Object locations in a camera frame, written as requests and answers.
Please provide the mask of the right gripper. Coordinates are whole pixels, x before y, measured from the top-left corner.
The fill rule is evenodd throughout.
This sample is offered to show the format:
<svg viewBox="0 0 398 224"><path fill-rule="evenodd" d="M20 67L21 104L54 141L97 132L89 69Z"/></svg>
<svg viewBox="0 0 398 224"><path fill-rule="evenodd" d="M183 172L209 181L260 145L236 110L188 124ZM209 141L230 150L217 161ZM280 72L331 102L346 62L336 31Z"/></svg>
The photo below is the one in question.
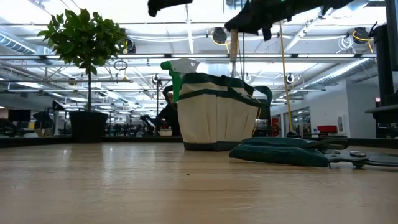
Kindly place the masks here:
<svg viewBox="0 0 398 224"><path fill-rule="evenodd" d="M301 12L320 7L323 0L252 0L249 14L238 14L225 23L227 31L237 30L240 33L258 35L262 28L264 41L272 38L272 25L289 20Z"/></svg>

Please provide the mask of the black background monitor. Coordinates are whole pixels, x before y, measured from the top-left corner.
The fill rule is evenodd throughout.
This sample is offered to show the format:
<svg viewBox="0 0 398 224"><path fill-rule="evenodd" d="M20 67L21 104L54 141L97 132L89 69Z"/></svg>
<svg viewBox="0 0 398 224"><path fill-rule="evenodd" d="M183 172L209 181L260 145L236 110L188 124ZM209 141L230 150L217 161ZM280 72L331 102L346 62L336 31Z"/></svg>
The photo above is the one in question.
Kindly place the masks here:
<svg viewBox="0 0 398 224"><path fill-rule="evenodd" d="M30 121L31 110L12 109L8 110L9 121Z"/></svg>

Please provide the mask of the grey desk cart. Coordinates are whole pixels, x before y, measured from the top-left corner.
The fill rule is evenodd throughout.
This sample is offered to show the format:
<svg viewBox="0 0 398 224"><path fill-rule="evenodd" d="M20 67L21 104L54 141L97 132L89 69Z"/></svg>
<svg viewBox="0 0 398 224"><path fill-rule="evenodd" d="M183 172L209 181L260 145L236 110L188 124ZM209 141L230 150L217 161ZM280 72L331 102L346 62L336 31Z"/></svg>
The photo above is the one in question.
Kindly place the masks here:
<svg viewBox="0 0 398 224"><path fill-rule="evenodd" d="M398 105L380 106L365 111L376 121L376 137L398 139Z"/></svg>

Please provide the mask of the person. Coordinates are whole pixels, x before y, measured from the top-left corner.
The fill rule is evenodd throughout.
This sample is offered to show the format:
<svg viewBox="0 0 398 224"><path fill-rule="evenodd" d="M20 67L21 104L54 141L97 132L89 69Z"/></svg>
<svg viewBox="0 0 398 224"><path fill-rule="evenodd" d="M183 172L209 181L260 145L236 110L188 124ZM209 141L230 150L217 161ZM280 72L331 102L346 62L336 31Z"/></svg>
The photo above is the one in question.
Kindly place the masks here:
<svg viewBox="0 0 398 224"><path fill-rule="evenodd" d="M160 131L160 127L165 121L168 127L171 127L172 136L180 136L180 125L178 121L178 104L174 103L174 96L172 92L167 93L167 98L170 104L167 104L165 108L156 117L156 131Z"/></svg>

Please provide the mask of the green spray bottle white head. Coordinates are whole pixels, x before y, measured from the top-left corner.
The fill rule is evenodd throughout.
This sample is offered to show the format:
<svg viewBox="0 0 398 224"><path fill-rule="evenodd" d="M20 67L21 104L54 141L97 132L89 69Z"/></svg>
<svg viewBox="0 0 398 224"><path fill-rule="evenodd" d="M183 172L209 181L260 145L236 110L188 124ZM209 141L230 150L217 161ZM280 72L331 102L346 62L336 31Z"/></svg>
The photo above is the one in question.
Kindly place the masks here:
<svg viewBox="0 0 398 224"><path fill-rule="evenodd" d="M195 73L199 62L190 58L169 60L160 64L161 69L168 70L172 78L173 101L176 103L182 87L182 77L188 73Z"/></svg>

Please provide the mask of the green pruning shears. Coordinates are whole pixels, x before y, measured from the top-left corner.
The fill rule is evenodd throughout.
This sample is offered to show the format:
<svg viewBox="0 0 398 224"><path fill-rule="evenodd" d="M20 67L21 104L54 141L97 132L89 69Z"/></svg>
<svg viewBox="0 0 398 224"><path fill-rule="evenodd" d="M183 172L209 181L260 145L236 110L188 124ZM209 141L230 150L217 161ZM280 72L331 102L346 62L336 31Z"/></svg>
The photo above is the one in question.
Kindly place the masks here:
<svg viewBox="0 0 398 224"><path fill-rule="evenodd" d="M294 166L328 167L331 163L350 162L355 167L398 167L398 155L379 152L347 151L348 140L331 138L255 137L241 141L229 157L245 161Z"/></svg>

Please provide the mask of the beige green gardening bag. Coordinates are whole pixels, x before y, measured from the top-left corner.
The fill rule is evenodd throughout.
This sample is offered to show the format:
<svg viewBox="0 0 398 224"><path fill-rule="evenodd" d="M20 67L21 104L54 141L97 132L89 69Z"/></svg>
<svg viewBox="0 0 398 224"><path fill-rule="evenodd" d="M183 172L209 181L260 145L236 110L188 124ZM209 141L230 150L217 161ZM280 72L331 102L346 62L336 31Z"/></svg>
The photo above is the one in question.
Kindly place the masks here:
<svg viewBox="0 0 398 224"><path fill-rule="evenodd" d="M271 104L267 86L233 77L188 73L178 96L178 121L188 151L228 151L252 137L256 119Z"/></svg>

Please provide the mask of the green potted plant black pot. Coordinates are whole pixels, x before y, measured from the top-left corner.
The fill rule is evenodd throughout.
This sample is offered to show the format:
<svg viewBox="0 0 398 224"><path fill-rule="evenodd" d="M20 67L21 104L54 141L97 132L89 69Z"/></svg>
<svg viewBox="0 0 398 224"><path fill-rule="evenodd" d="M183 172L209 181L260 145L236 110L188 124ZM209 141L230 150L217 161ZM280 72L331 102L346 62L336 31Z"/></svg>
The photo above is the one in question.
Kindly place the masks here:
<svg viewBox="0 0 398 224"><path fill-rule="evenodd" d="M97 12L80 9L77 14L66 9L63 14L51 16L47 29L38 33L46 40L59 59L83 69L88 76L86 109L71 111L72 136L81 143L102 141L107 114L91 109L91 78L97 67L121 54L126 46L126 35L119 24L104 19Z"/></svg>

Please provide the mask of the black aluminium table frame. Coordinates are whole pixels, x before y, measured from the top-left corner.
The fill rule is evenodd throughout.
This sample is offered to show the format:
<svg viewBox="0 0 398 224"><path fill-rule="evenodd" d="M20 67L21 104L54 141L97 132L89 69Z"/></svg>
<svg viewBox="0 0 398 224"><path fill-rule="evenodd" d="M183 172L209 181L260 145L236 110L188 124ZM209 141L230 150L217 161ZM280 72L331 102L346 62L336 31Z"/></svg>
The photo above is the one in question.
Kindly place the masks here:
<svg viewBox="0 0 398 224"><path fill-rule="evenodd" d="M398 139L383 138L345 138L350 146L378 147L398 149ZM155 143L181 143L181 137L103 137L102 142L155 142ZM51 144L74 144L76 141L71 136L55 136L41 138L0 138L0 148L39 146Z"/></svg>

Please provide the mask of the black computer monitor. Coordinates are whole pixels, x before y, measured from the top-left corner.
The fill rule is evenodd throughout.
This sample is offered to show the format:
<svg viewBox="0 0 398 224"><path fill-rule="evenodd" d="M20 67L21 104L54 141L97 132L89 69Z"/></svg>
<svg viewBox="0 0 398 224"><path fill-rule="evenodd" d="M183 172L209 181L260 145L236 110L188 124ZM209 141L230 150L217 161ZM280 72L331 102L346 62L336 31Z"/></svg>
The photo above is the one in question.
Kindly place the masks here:
<svg viewBox="0 0 398 224"><path fill-rule="evenodd" d="M384 0L386 23L373 29L381 106L398 105L393 72L398 72L398 0Z"/></svg>

